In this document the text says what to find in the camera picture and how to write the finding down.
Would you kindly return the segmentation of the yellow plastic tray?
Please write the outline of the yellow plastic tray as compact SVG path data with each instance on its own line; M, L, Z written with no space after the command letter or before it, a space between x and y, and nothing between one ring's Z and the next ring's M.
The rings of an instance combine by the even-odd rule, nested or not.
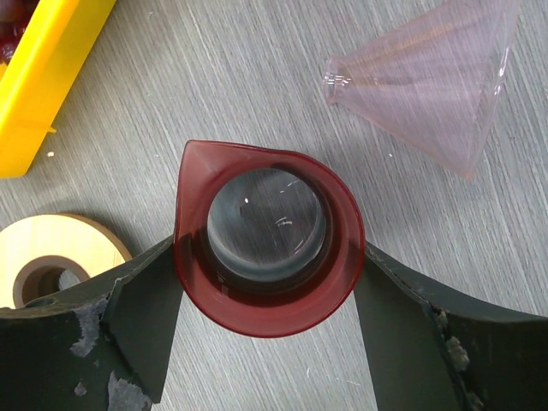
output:
M115 0L41 0L9 64L1 64L1 176L23 176Z

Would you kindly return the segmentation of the round wooden ring holder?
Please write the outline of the round wooden ring holder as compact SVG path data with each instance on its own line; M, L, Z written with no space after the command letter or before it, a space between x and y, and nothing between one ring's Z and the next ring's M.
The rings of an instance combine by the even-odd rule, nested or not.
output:
M74 214L26 217L1 231L1 306L21 308L55 293L53 273L85 282L132 259L102 224Z

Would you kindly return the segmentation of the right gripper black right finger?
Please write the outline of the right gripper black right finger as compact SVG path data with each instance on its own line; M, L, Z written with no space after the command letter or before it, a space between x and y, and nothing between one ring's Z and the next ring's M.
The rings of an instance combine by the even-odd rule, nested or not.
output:
M546 409L545 317L473 298L375 246L354 298L379 409Z

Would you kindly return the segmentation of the clear pink cone dripper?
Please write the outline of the clear pink cone dripper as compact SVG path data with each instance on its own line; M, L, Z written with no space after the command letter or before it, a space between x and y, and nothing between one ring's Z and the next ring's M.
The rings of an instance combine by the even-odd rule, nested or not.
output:
M468 179L503 89L520 8L519 1L446 1L331 57L325 100Z

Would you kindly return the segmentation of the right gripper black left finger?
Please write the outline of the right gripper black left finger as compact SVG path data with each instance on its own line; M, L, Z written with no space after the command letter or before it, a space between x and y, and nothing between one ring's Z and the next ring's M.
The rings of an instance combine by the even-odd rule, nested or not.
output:
M164 393L182 294L165 239L84 283L3 308L2 409L150 409Z

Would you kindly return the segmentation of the dark red glass carafe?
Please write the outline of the dark red glass carafe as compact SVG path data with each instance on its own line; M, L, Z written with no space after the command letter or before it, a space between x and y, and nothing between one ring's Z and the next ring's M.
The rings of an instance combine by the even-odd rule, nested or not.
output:
M353 195L319 161L222 141L184 146L176 269L218 325L261 338L318 325L352 292L365 248Z

